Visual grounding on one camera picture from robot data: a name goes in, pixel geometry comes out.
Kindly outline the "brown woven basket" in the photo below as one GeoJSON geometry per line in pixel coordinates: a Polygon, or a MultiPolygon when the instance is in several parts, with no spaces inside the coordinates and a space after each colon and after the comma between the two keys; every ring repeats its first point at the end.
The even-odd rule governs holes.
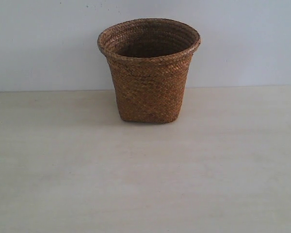
{"type": "Polygon", "coordinates": [[[175,121],[200,43],[196,29],[165,18],[134,19],[106,28],[97,46],[110,68],[121,119],[175,121]]]}

